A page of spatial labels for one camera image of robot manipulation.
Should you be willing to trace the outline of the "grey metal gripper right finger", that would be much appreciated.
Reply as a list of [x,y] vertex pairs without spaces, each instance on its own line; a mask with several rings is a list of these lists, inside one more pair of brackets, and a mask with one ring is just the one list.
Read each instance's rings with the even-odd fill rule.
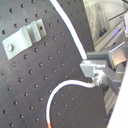
[[128,42],[121,42],[112,47],[96,52],[88,52],[89,60],[106,60],[108,66],[113,69],[116,65],[128,60]]

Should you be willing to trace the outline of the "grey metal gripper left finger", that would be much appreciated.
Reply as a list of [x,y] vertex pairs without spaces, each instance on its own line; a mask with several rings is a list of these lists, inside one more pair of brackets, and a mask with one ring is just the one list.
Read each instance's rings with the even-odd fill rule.
[[124,73],[114,72],[105,60],[83,60],[80,68],[96,86],[108,85],[115,94],[119,93]]

